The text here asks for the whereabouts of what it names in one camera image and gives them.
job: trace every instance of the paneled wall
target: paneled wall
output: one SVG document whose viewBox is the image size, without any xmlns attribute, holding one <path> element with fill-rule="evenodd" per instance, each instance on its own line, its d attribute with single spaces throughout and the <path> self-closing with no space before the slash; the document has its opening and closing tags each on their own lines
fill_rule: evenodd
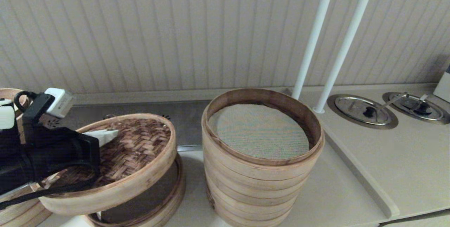
<svg viewBox="0 0 450 227">
<path fill-rule="evenodd" d="M 319 0 L 0 0 L 0 87 L 75 93 L 292 86 Z M 324 84 L 358 0 L 332 0 Z M 337 84 L 437 82 L 450 0 L 370 0 Z"/>
</svg>

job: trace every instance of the white countertop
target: white countertop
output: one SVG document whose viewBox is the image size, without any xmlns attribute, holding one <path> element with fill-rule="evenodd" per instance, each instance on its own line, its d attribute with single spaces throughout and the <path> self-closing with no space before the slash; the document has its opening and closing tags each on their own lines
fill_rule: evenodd
<svg viewBox="0 0 450 227">
<path fill-rule="evenodd" d="M 186 195 L 166 227 L 230 227 L 209 206 L 202 151 L 181 152 Z M 350 227 L 386 221 L 386 217 L 329 146 L 314 166 L 294 208 L 280 227 Z M 39 227 L 88 227 L 82 217 L 53 214 Z"/>
<path fill-rule="evenodd" d="M 332 94 L 353 94 L 384 103 L 385 92 L 407 91 L 421 96 L 434 88 L 387 86 L 386 89 L 338 90 Z M 315 106 L 320 92 L 303 92 L 301 99 Z M 450 110 L 441 99 L 428 98 Z M 344 145 L 363 168 L 392 198 L 404 218 L 450 208 L 450 125 L 430 124 L 389 109 L 399 124 L 391 130 L 376 130 L 351 123 L 328 106 L 317 114 L 332 140 Z"/>
</svg>

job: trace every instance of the metal handle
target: metal handle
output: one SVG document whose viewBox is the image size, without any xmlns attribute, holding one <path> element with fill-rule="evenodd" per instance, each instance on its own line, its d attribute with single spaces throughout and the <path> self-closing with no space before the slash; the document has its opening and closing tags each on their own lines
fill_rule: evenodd
<svg viewBox="0 0 450 227">
<path fill-rule="evenodd" d="M 396 102 L 397 100 L 401 99 L 403 96 L 407 96 L 407 95 L 409 95 L 409 93 L 404 92 L 404 93 L 402 93 L 402 94 L 399 94 L 399 95 L 395 96 L 393 99 L 391 99 L 391 100 L 389 100 L 388 102 L 384 103 L 384 105 L 381 105 L 381 106 L 377 107 L 377 108 L 376 108 L 377 112 L 378 112 L 379 110 L 381 110 L 381 109 L 387 107 L 388 105 L 390 105 L 390 104 Z"/>
</svg>

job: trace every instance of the stainless steel lid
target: stainless steel lid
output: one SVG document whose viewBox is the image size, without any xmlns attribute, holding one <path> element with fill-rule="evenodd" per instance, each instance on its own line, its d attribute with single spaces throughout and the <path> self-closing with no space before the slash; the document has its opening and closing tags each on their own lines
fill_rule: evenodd
<svg viewBox="0 0 450 227">
<path fill-rule="evenodd" d="M 387 92 L 383 95 L 383 99 L 388 102 L 398 96 L 398 94 L 400 93 Z M 420 97 L 411 94 L 397 99 L 391 106 L 399 112 L 421 121 L 438 124 L 448 124 L 450 122 L 449 115 L 443 108 L 427 99 L 422 100 Z"/>
<path fill-rule="evenodd" d="M 328 98 L 328 106 L 346 120 L 365 127 L 392 129 L 398 124 L 394 113 L 364 97 L 350 94 L 333 95 Z"/>
</svg>

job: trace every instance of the white pole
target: white pole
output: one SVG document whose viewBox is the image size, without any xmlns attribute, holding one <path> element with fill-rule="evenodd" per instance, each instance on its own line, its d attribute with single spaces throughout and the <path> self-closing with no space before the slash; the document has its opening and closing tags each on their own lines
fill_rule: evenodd
<svg viewBox="0 0 450 227">
<path fill-rule="evenodd" d="M 331 70 L 330 75 L 328 76 L 328 80 L 325 84 L 325 88 L 323 89 L 322 95 L 320 96 L 319 101 L 317 102 L 317 106 L 313 108 L 316 113 L 324 113 L 323 107 L 330 95 L 331 88 L 338 77 L 339 70 L 341 70 L 342 64 L 344 63 L 345 57 L 347 56 L 347 52 L 350 49 L 350 46 L 353 42 L 353 38 L 355 37 L 356 31 L 361 22 L 361 18 L 364 15 L 365 8 L 367 6 L 369 0 L 359 0 L 356 6 L 355 14 L 353 14 L 352 21 L 348 27 L 347 33 L 345 34 L 344 41 L 342 42 L 341 49 L 337 54 L 336 61 L 334 62 L 333 68 Z"/>
<path fill-rule="evenodd" d="M 308 40 L 305 53 L 303 55 L 303 61 L 300 65 L 300 70 L 298 72 L 297 80 L 295 82 L 294 91 L 292 92 L 292 97 L 298 99 L 300 93 L 302 92 L 303 84 L 305 83 L 305 78 L 307 76 L 308 68 L 311 63 L 312 55 L 314 54 L 314 49 L 317 44 L 317 39 L 319 38 L 320 30 L 322 29 L 323 20 L 327 15 L 328 4 L 330 0 L 320 0 L 319 7 L 317 8 L 317 13 L 315 15 L 314 23 L 312 25 L 310 37 Z"/>
</svg>

